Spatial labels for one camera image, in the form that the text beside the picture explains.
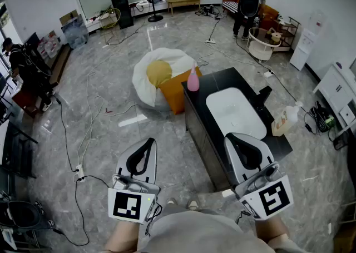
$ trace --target floor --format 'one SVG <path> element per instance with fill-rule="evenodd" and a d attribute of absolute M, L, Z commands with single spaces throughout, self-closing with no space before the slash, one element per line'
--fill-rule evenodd
<path fill-rule="evenodd" d="M 91 125 L 86 90 L 94 114 L 97 112 L 95 106 L 100 107 L 102 103 L 101 113 L 106 110 L 123 112 L 135 104 L 132 71 L 146 52 L 159 47 L 177 48 L 196 60 L 214 52 L 204 45 L 204 40 L 209 38 L 216 20 L 197 16 L 191 9 L 176 10 L 173 16 L 168 13 L 162 15 L 162 21 L 146 21 L 137 34 L 119 46 L 103 47 L 103 37 L 97 32 L 90 36 L 85 46 L 72 51 L 56 91 L 62 101 L 68 153 L 73 167 L 78 164 L 77 150 Z M 144 20 L 139 18 L 134 27 L 125 29 L 126 35 L 142 26 Z M 230 16 L 222 19 L 212 38 L 226 53 L 233 54 L 242 62 L 253 63 L 232 39 L 233 23 Z M 122 32 L 117 34 L 123 39 Z M 287 54 L 277 53 L 268 65 L 288 90 L 309 109 L 317 99 L 312 93 L 316 81 L 305 69 L 298 72 L 288 64 L 288 57 Z M 285 106 L 294 105 L 294 100 L 275 77 L 266 79 L 263 76 L 265 70 L 262 67 L 234 61 L 217 51 L 204 60 L 209 62 L 209 65 L 201 67 L 204 75 L 235 67 L 255 92 L 267 85 L 271 86 L 273 91 L 266 106 L 273 116 L 278 115 Z M 74 176 L 67 161 L 64 135 L 60 106 L 54 101 L 53 106 L 34 121 L 33 137 L 39 144 L 35 149 L 33 172 L 38 178 L 28 180 L 29 194 L 31 199 L 43 203 L 57 227 L 72 241 L 81 244 L 86 242 L 86 238 L 81 215 L 75 204 Z M 304 127 L 303 112 L 299 113 L 299 122 L 286 136 L 293 152 L 281 161 L 281 168 L 289 176 L 294 206 L 285 210 L 282 218 L 291 237 L 300 247 L 311 252 L 332 252 L 332 238 L 338 227 L 340 205 L 354 196 L 346 164 L 347 148 L 336 151 L 327 134 L 314 136 L 309 133 Z M 221 193 L 212 192 L 212 184 L 204 165 L 190 135 L 185 132 L 184 114 L 174 116 L 171 112 L 156 112 L 133 106 L 123 115 L 96 117 L 92 141 L 83 158 L 85 174 L 100 177 L 112 184 L 111 177 L 120 153 L 148 137 L 153 137 L 159 148 L 156 183 L 162 188 L 160 203 L 164 203 L 168 197 L 174 197 L 179 204 L 185 205 L 190 197 L 197 196 L 204 208 L 232 219 L 237 218 L 241 210 L 239 202 L 234 197 L 224 199 Z M 88 140 L 81 147 L 80 157 L 87 143 Z M 99 252 L 115 227 L 116 221 L 107 214 L 107 189 L 101 182 L 88 178 L 84 183 L 79 183 L 77 199 L 84 214 L 90 244 L 74 247 L 63 236 L 52 231 L 42 232 L 41 242 L 53 248 L 54 252 Z M 331 235 L 328 233 L 329 223 L 332 224 Z M 243 217 L 240 226 L 249 234 L 254 233 L 251 218 Z M 141 245 L 147 241 L 144 232 L 142 226 Z"/>

